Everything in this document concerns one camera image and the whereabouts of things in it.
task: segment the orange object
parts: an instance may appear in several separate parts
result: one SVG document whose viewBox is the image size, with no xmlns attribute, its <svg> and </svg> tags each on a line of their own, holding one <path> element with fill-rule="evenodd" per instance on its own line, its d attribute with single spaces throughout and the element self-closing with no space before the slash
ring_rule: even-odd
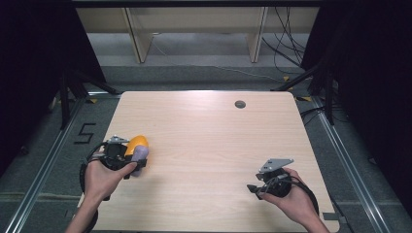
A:
<svg viewBox="0 0 412 233">
<path fill-rule="evenodd" d="M 133 155 L 134 149 L 136 146 L 144 146 L 146 148 L 149 147 L 148 140 L 146 140 L 146 137 L 143 135 L 138 135 L 130 140 L 130 142 L 127 144 L 127 150 L 124 156 L 129 156 Z"/>
</svg>

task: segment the aluminum rail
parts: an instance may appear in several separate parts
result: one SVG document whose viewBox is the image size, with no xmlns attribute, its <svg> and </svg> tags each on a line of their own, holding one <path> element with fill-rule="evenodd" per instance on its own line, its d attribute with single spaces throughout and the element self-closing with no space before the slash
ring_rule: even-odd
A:
<svg viewBox="0 0 412 233">
<path fill-rule="evenodd" d="M 312 100 L 316 108 L 322 107 L 322 102 L 319 97 L 313 96 Z M 369 220 L 373 228 L 375 229 L 375 232 L 393 232 L 389 224 L 385 221 L 384 216 L 381 210 L 379 209 L 378 205 L 376 204 L 374 198 L 372 197 L 366 185 L 364 184 L 360 173 L 358 172 L 354 162 L 352 161 L 351 156 L 346 151 L 346 148 L 343 145 L 343 142 L 340 139 L 335 127 L 329 124 L 324 113 L 320 113 L 319 116 L 328 137 L 333 143 L 339 160 L 342 163 L 345 172 L 352 183 L 352 186 L 354 187 L 355 193 L 360 198 L 360 202 L 363 205 L 364 210 L 367 216 L 369 217 Z"/>
<path fill-rule="evenodd" d="M 30 185 L 29 189 L 25 193 L 21 203 L 19 204 L 17 210 L 13 214 L 12 218 L 9 221 L 9 224 L 6 228 L 7 233 L 20 232 L 24 223 L 27 221 L 27 218 L 36 203 L 37 197 L 39 196 L 40 191 L 42 190 L 43 185 L 45 184 L 52 167 L 58 158 L 58 155 L 67 139 L 67 135 L 70 133 L 73 122 L 76 119 L 77 114 L 79 113 L 82 105 L 84 104 L 85 99 L 78 99 L 73 106 L 71 111 L 72 117 L 68 121 L 66 127 L 60 130 L 58 133 L 51 150 L 49 151 L 45 161 L 43 162 L 42 167 L 37 173 L 33 183 Z"/>
</svg>

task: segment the metal frame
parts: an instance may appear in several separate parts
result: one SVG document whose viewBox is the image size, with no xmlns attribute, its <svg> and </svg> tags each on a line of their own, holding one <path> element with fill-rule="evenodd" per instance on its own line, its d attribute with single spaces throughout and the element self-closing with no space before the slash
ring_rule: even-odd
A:
<svg viewBox="0 0 412 233">
<path fill-rule="evenodd" d="M 312 100 L 315 108 L 322 107 L 322 102 L 318 96 L 313 96 Z M 329 121 L 324 113 L 320 113 L 319 118 L 328 137 L 330 138 L 330 141 L 333 144 L 333 147 L 336 150 L 343 168 L 345 169 L 346 175 L 348 176 L 349 180 L 352 183 L 352 186 L 354 187 L 355 193 L 360 198 L 360 202 L 363 205 L 364 210 L 369 217 L 373 228 L 375 229 L 375 232 L 392 232 L 393 230 L 385 221 L 381 210 L 379 209 L 374 198 L 363 182 L 358 169 L 356 168 L 354 162 L 351 159 L 351 156 L 343 145 L 343 142 L 340 139 L 335 127 L 329 124 Z"/>
<path fill-rule="evenodd" d="M 75 8 L 171 8 L 171 7 L 323 7 L 355 0 L 43 0 L 37 6 Z"/>
<path fill-rule="evenodd" d="M 36 178 L 30 185 L 17 210 L 9 221 L 6 232 L 20 232 L 22 227 L 24 226 L 24 223 L 27 221 L 31 210 L 36 203 L 36 199 L 40 191 L 42 190 L 56 159 L 58 158 L 58 155 L 66 141 L 66 138 L 72 129 L 73 122 L 76 119 L 76 116 L 78 115 L 84 102 L 85 99 L 78 99 L 76 101 L 71 111 L 72 117 L 69 119 L 66 126 L 58 133 L 53 145 L 51 146 L 51 150 L 49 151 L 48 156 L 46 157 L 42 167 L 36 175 Z"/>
</svg>

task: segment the wooden table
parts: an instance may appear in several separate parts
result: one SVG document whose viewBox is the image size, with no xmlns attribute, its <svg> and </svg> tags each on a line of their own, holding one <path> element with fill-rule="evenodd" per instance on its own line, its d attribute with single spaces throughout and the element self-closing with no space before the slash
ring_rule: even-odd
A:
<svg viewBox="0 0 412 233">
<path fill-rule="evenodd" d="M 145 135 L 148 165 L 102 203 L 95 230 L 305 231 L 246 187 L 262 185 L 255 174 L 268 158 L 293 158 L 288 167 L 314 191 L 321 216 L 334 213 L 288 92 L 125 92 L 106 139 L 115 134 Z M 337 221 L 325 224 L 339 229 Z"/>
</svg>

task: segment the forearm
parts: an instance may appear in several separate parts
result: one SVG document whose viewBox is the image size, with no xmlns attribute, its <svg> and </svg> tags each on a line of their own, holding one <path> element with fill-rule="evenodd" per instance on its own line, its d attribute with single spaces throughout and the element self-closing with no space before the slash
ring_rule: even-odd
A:
<svg viewBox="0 0 412 233">
<path fill-rule="evenodd" d="M 98 198 L 85 197 L 76 215 L 73 217 L 69 226 L 66 229 L 66 233 L 80 233 L 84 232 L 89 223 L 91 222 L 94 213 L 99 207 L 101 200 Z"/>
</svg>

